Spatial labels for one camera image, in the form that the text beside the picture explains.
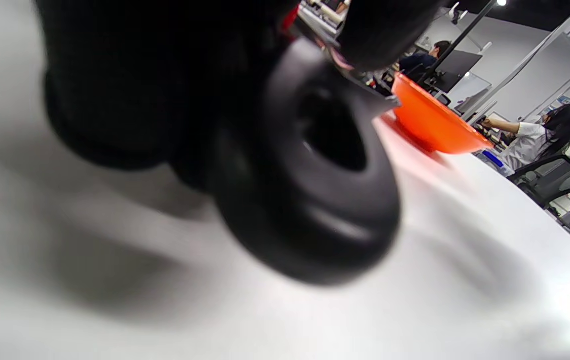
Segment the person's left hand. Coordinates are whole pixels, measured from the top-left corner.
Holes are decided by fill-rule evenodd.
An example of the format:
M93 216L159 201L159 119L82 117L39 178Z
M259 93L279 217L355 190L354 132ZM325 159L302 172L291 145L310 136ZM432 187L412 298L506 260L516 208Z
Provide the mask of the person's left hand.
M97 166L142 171L169 164L207 192L217 121L235 122L250 173L217 175L219 189L309 202L395 198L380 145L351 170L303 153L294 117L329 79L333 110L369 123L369 95L324 61L281 58L280 26L296 0L37 0L45 46L45 104L52 129Z

